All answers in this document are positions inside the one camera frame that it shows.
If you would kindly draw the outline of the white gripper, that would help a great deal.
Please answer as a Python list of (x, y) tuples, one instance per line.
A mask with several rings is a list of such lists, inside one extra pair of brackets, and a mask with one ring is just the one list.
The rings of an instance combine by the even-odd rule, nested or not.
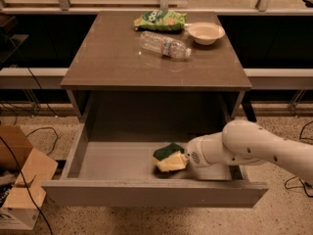
[(202, 152), (203, 137), (196, 137), (186, 145), (185, 155), (181, 152), (175, 152), (169, 157), (156, 163), (161, 172), (169, 172), (184, 169), (188, 163), (194, 168), (209, 166)]

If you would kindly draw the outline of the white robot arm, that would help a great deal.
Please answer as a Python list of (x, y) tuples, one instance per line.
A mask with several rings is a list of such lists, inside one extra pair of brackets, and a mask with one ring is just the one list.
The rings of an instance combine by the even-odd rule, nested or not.
[(176, 143), (154, 151), (161, 172), (212, 165), (261, 165), (272, 163), (313, 183), (313, 146), (279, 137), (258, 124), (235, 119), (221, 132), (190, 140), (186, 147)]

